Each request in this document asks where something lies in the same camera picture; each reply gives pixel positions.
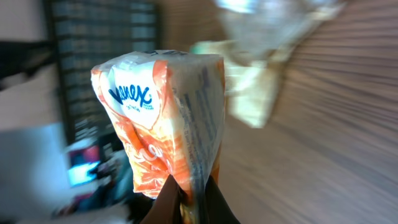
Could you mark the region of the clear brown bread bag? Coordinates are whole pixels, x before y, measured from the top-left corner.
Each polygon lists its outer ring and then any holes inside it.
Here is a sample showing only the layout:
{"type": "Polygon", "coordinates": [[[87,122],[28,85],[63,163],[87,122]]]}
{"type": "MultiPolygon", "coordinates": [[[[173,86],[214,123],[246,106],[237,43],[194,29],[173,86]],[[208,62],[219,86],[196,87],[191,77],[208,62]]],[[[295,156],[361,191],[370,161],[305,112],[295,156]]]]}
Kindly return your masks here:
{"type": "Polygon", "coordinates": [[[216,4],[227,40],[198,42],[191,51],[223,56],[227,112],[251,128],[263,128],[292,52],[318,26],[336,17],[346,3],[231,0],[216,4]]]}

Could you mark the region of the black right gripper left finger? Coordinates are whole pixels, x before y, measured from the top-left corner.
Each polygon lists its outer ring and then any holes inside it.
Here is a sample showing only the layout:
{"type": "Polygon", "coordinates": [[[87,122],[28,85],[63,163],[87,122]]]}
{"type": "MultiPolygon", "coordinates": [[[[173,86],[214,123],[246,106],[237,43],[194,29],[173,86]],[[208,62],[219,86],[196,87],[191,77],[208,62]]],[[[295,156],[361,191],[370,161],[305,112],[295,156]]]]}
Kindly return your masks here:
{"type": "Polygon", "coordinates": [[[172,175],[167,177],[152,208],[140,224],[182,224],[180,187],[172,175]]]}

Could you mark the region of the orange snack packet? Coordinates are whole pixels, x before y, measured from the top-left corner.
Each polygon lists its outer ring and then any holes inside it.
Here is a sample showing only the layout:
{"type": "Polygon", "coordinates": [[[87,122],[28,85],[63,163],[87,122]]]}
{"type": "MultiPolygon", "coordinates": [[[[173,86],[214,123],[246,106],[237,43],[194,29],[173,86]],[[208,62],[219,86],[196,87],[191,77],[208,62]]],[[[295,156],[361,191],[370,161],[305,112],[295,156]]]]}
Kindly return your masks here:
{"type": "Polygon", "coordinates": [[[183,192],[185,223],[208,223],[205,185],[217,177],[224,130],[224,60],[176,50],[131,52],[91,69],[94,92],[121,140],[134,191],[183,192]]]}

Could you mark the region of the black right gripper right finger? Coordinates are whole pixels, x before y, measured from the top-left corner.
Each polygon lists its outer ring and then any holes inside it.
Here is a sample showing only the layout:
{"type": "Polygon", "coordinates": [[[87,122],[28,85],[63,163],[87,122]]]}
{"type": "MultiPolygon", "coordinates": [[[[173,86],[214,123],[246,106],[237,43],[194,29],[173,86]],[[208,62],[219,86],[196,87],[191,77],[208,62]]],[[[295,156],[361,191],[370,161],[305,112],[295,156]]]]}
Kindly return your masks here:
{"type": "Polygon", "coordinates": [[[209,224],[240,224],[212,176],[206,183],[205,202],[209,224]]]}

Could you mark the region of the grey plastic basket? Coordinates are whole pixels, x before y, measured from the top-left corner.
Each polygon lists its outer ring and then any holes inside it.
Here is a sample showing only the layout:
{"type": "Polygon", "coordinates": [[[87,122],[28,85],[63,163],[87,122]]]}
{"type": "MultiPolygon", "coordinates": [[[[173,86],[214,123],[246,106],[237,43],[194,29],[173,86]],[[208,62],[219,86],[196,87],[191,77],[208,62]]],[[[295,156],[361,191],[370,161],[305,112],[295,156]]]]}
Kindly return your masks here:
{"type": "Polygon", "coordinates": [[[113,131],[91,84],[91,69],[112,58],[161,47],[160,6],[154,1],[43,0],[55,46],[58,97],[66,142],[113,131]]]}

